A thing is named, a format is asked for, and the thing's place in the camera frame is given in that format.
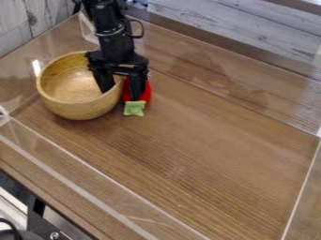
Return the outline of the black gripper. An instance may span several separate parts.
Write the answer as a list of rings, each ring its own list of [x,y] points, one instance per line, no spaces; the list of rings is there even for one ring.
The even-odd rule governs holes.
[[[135,35],[129,27],[95,29],[100,49],[87,52],[88,68],[99,90],[106,93],[115,85],[114,74],[129,76],[130,101],[147,99],[147,78],[150,60],[135,52]]]

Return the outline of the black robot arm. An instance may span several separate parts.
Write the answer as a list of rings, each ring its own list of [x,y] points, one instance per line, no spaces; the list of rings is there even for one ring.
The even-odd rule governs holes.
[[[115,85],[114,76],[129,78],[130,100],[141,98],[146,90],[150,60],[135,52],[134,40],[145,36],[131,31],[131,20],[117,0],[82,0],[100,49],[86,52],[88,69],[102,93]]]

